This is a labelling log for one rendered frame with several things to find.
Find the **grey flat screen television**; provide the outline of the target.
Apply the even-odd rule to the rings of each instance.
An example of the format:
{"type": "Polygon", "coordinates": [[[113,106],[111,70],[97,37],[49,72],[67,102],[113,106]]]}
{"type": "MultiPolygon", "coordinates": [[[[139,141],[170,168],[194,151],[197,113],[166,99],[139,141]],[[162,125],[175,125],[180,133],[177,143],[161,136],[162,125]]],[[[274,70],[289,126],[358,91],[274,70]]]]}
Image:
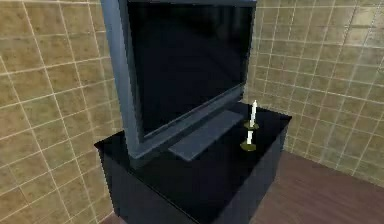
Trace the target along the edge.
{"type": "Polygon", "coordinates": [[[257,0],[100,0],[127,151],[191,161],[239,122],[257,0]]]}

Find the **black television cabinet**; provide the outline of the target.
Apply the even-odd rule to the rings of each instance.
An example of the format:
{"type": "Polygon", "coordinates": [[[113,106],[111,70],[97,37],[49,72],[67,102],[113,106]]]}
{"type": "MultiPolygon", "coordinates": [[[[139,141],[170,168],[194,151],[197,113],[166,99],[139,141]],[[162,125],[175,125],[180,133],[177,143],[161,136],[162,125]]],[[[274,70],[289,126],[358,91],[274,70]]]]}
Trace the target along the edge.
{"type": "Polygon", "coordinates": [[[115,214],[126,224],[249,224],[275,179],[291,121],[258,108],[256,149],[245,151],[250,111],[243,103],[230,108],[235,125],[192,159],[164,150],[134,160],[124,132],[97,142],[115,214]]]}

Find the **white candle in brass holder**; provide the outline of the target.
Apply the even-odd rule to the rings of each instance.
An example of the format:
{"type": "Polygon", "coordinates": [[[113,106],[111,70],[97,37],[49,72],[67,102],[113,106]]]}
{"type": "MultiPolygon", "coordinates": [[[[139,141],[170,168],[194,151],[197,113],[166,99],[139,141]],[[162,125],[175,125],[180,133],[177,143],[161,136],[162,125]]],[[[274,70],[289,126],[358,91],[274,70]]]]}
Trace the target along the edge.
{"type": "Polygon", "coordinates": [[[257,101],[254,101],[252,103],[250,120],[244,123],[244,127],[247,130],[256,130],[259,128],[259,125],[257,124],[257,121],[256,121],[257,106],[258,106],[257,101]]]}
{"type": "Polygon", "coordinates": [[[252,138],[253,138],[253,131],[248,130],[246,140],[240,144],[240,147],[244,151],[251,152],[256,150],[256,145],[252,143],[252,138]]]}

